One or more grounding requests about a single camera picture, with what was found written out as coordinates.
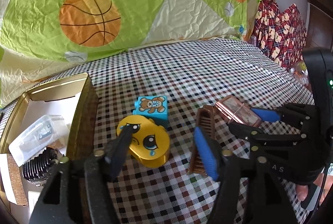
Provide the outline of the pink framed picture box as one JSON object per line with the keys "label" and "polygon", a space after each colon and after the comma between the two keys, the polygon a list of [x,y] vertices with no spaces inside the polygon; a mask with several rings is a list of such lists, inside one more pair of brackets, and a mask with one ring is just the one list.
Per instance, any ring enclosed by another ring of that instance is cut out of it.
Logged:
{"label": "pink framed picture box", "polygon": [[262,122],[261,118],[248,105],[242,103],[233,95],[226,96],[216,102],[215,109],[226,123],[234,121],[257,127]]}

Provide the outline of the brown wooden comb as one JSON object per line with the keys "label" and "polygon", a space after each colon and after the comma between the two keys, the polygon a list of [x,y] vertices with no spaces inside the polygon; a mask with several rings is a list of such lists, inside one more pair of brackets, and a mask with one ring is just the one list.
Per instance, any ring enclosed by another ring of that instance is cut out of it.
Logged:
{"label": "brown wooden comb", "polygon": [[215,139],[214,107],[204,105],[196,114],[196,126],[189,164],[189,174],[207,175],[207,167],[213,162],[213,152],[209,143]]}

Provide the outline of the yellow crying face block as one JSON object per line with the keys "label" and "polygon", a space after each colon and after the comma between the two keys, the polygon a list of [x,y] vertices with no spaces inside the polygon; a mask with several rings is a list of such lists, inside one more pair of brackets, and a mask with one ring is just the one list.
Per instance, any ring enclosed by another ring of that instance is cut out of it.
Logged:
{"label": "yellow crying face block", "polygon": [[170,137],[163,126],[142,115],[130,115],[119,122],[116,135],[126,126],[133,130],[129,152],[138,162],[148,168],[158,168],[168,161]]}

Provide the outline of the black hair brush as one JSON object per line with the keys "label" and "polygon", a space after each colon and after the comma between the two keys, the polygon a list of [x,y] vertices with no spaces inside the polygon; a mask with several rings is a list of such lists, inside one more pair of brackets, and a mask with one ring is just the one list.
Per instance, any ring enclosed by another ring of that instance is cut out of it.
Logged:
{"label": "black hair brush", "polygon": [[31,184],[43,186],[61,156],[62,154],[58,149],[46,147],[36,157],[22,165],[23,178]]}

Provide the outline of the gold tin box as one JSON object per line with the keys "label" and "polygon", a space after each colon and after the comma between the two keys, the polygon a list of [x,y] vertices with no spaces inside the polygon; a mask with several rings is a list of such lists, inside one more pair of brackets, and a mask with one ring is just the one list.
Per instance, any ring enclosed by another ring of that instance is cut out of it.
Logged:
{"label": "gold tin box", "polygon": [[70,160],[94,149],[98,96],[89,74],[77,74],[24,92],[3,118],[1,136],[1,206],[12,223],[28,223],[42,183],[30,184],[22,170],[31,168],[38,180],[47,174],[46,154]]}

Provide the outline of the red bear patterned cloth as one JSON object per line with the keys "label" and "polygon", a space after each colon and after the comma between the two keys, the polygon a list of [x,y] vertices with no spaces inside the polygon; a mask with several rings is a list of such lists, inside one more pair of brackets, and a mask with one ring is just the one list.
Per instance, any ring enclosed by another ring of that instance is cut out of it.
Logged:
{"label": "red bear patterned cloth", "polygon": [[260,1],[252,36],[255,46],[286,70],[303,60],[307,28],[296,4],[281,11],[276,0]]}

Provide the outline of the blue teddy bear block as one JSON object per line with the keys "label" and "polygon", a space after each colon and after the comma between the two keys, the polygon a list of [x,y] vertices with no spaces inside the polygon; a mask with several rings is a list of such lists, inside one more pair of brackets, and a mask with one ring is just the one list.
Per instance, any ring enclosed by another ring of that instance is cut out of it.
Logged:
{"label": "blue teddy bear block", "polygon": [[133,115],[152,119],[156,125],[168,127],[168,100],[164,95],[138,97],[134,103]]}

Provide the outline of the checkered tablecloth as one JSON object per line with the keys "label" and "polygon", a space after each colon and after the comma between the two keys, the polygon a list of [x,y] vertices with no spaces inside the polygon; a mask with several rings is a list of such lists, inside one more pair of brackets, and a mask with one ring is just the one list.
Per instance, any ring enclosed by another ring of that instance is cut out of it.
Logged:
{"label": "checkered tablecloth", "polygon": [[230,134],[215,103],[233,95],[253,107],[312,104],[312,93],[257,48],[240,41],[210,40],[128,51],[84,63],[61,77],[89,74],[99,102],[94,144],[115,137],[140,96],[163,95],[168,103],[169,160],[147,168],[129,156],[110,185],[121,223],[206,223],[218,184],[189,172],[193,132],[200,108],[215,125],[225,149],[247,157],[250,145]]}

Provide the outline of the green basketball bedsheet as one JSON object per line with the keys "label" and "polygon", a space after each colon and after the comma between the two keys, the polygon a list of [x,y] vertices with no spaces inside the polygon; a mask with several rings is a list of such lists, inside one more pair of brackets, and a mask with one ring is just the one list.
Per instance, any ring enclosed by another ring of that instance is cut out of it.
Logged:
{"label": "green basketball bedsheet", "polygon": [[1,106],[75,65],[253,32],[260,0],[1,0]]}

